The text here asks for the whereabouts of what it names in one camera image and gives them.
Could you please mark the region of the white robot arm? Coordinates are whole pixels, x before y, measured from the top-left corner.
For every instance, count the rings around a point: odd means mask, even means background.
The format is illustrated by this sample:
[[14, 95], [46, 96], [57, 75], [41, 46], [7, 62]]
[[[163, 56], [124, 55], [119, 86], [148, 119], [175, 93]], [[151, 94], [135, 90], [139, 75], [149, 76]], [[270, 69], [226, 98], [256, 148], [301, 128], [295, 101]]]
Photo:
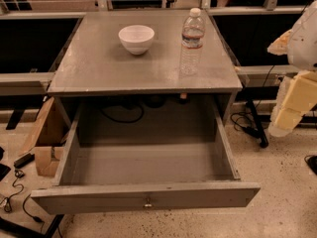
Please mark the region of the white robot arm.
[[267, 51], [287, 55], [288, 63], [297, 69], [295, 76], [282, 80], [268, 126], [272, 136], [284, 137], [317, 105], [317, 1]]

